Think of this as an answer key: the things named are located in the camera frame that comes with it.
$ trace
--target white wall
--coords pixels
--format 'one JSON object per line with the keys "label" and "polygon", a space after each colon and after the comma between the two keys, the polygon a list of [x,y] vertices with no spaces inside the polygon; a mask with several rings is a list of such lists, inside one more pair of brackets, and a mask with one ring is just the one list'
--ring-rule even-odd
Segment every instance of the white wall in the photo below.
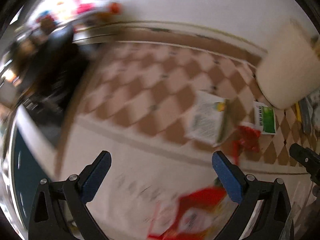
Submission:
{"label": "white wall", "polygon": [[294,0],[119,0],[131,20],[202,25],[247,39],[265,49],[290,17],[317,31]]}

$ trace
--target checkered floor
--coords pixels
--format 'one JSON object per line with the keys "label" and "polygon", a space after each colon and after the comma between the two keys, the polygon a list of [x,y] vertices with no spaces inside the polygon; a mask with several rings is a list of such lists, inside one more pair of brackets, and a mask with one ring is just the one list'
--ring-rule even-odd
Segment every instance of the checkered floor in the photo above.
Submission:
{"label": "checkered floor", "polygon": [[[118,43],[102,60],[87,92],[81,114],[108,120],[123,128],[134,126],[144,136],[161,136],[175,145],[212,153],[232,154],[240,122],[254,122],[253,101],[270,103],[255,80],[255,68],[214,53],[165,44]],[[226,140],[218,147],[188,138],[196,91],[230,99]],[[294,107],[276,109],[276,135],[261,135],[260,152],[243,152],[250,161],[296,166],[289,157],[292,143],[316,150],[316,137],[306,137],[296,121]]]}

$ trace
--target blue surface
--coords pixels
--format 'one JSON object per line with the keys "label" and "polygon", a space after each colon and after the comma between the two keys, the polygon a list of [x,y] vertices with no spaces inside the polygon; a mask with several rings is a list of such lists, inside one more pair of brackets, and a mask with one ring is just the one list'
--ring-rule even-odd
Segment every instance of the blue surface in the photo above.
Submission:
{"label": "blue surface", "polygon": [[111,154],[109,152],[106,152],[82,187],[82,203],[86,204],[87,202],[93,200],[110,167]]}
{"label": "blue surface", "polygon": [[22,220],[28,229],[31,208],[37,187],[40,180],[43,178],[48,179],[48,176],[32,156],[19,132],[19,129],[17,129],[16,140],[14,143],[13,165],[13,182],[15,184],[18,207]]}
{"label": "blue surface", "polygon": [[228,166],[216,153],[212,155],[212,167],[217,173],[223,187],[227,191],[229,198],[238,204],[243,199],[242,187],[236,177],[229,170]]}

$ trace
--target colorful package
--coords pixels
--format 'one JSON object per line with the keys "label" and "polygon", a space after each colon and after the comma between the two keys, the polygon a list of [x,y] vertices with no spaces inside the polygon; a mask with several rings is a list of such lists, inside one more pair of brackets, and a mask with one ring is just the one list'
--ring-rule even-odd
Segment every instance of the colorful package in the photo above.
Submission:
{"label": "colorful package", "polygon": [[223,137],[228,100],[203,91],[197,92],[197,103],[188,136],[217,146]]}
{"label": "colorful package", "polygon": [[276,134],[276,115],[273,108],[264,103],[253,102],[254,122],[262,134]]}
{"label": "colorful package", "polygon": [[213,239],[231,217],[236,205],[223,187],[209,187],[159,203],[148,238],[159,240]]}

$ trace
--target metal screw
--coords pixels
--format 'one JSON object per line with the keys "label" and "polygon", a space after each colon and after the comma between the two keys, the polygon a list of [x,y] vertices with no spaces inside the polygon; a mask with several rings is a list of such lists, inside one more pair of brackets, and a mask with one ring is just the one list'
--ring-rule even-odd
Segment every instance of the metal screw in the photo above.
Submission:
{"label": "metal screw", "polygon": [[278,179],[277,179],[277,182],[278,182],[279,184],[283,184],[283,179],[278,178]]}
{"label": "metal screw", "polygon": [[72,174],[72,175],[70,175],[70,177],[69,177],[69,179],[71,180],[71,181],[74,181],[74,180],[76,180],[78,178],[78,176],[76,175],[76,174]]}
{"label": "metal screw", "polygon": [[248,174],[247,175],[247,180],[249,181],[254,181],[255,180],[255,176],[251,175],[251,174]]}
{"label": "metal screw", "polygon": [[41,179],[41,181],[40,181],[40,184],[41,185],[44,185],[44,184],[46,184],[47,183],[47,179]]}

